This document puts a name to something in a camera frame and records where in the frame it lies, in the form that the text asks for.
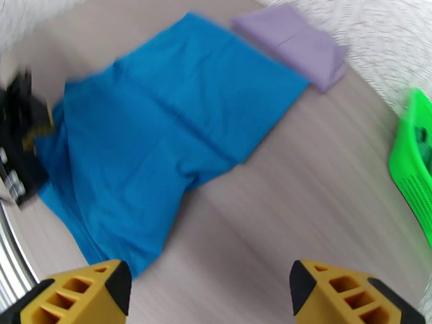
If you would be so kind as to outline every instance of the white fluffy rug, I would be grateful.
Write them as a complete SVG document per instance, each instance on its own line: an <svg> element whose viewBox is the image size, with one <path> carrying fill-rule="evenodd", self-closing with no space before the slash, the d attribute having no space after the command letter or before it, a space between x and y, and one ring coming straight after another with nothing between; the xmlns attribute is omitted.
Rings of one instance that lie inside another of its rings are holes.
<svg viewBox="0 0 432 324"><path fill-rule="evenodd" d="M84 0L0 0L0 54L44 20Z"/></svg>
<svg viewBox="0 0 432 324"><path fill-rule="evenodd" d="M401 114L406 91L432 96L432 0L258 0L296 5L350 45L349 63Z"/></svg>

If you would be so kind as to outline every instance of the cutout hole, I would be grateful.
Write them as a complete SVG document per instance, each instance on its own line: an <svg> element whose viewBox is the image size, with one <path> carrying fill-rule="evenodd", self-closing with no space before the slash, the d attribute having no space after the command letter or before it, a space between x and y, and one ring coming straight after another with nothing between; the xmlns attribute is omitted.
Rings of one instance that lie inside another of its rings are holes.
<svg viewBox="0 0 432 324"><path fill-rule="evenodd" d="M103 267L103 268L95 269L94 271L95 271L95 272L98 272L98 273L104 273L107 269L108 269L108 268Z"/></svg>
<svg viewBox="0 0 432 324"><path fill-rule="evenodd" d="M330 284L339 293L359 287L359 284L354 279L348 276L333 279L330 281Z"/></svg>
<svg viewBox="0 0 432 324"><path fill-rule="evenodd" d="M56 324L60 317L47 312L43 308L39 308L33 313L33 324Z"/></svg>
<svg viewBox="0 0 432 324"><path fill-rule="evenodd" d="M390 315L381 307L360 316L366 324L388 324Z"/></svg>
<svg viewBox="0 0 432 324"><path fill-rule="evenodd" d="M319 272L325 272L328 270L328 268L326 268L324 266L320 266L320 265L315 265L315 269Z"/></svg>
<svg viewBox="0 0 432 324"><path fill-rule="evenodd" d="M90 287L91 282L79 280L76 278L70 279L66 282L65 285L63 285L63 288L67 290L71 290L78 293L84 293L87 291L87 289Z"/></svg>
<svg viewBox="0 0 432 324"><path fill-rule="evenodd" d="M70 307L72 307L75 301L76 300L67 298L61 294L58 294L57 292L50 296L50 298L47 300L47 302L51 303L52 305L63 309L69 309Z"/></svg>
<svg viewBox="0 0 432 324"><path fill-rule="evenodd" d="M346 298L345 301L352 309L357 309L374 302L374 298L372 298L368 293L362 292Z"/></svg>

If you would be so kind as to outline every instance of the blue towel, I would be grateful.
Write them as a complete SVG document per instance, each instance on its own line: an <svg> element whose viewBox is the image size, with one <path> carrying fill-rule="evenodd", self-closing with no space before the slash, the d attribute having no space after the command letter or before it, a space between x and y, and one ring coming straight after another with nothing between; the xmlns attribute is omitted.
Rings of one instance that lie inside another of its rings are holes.
<svg viewBox="0 0 432 324"><path fill-rule="evenodd" d="M133 277L162 252L180 199L242 163L308 81L189 13L102 73L66 84L37 141L41 199L86 260Z"/></svg>

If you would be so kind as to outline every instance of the green basket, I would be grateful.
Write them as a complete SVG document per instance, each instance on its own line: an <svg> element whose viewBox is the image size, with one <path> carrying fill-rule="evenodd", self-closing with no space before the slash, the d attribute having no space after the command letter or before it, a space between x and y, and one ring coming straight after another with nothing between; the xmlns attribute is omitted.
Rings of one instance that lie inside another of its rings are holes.
<svg viewBox="0 0 432 324"><path fill-rule="evenodd" d="M432 246L432 177L420 156L415 127L432 133L432 103L419 89L411 90L400 119L388 167L390 175L417 217Z"/></svg>

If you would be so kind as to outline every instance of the purple cloth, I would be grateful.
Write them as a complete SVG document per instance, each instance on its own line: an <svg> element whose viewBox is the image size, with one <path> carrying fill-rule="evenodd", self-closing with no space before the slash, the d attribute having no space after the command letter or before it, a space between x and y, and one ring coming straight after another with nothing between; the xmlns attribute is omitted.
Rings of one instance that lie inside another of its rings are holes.
<svg viewBox="0 0 432 324"><path fill-rule="evenodd" d="M233 30L269 51L326 92L346 71L347 46L338 46L326 32L310 26L288 4L237 16Z"/></svg>

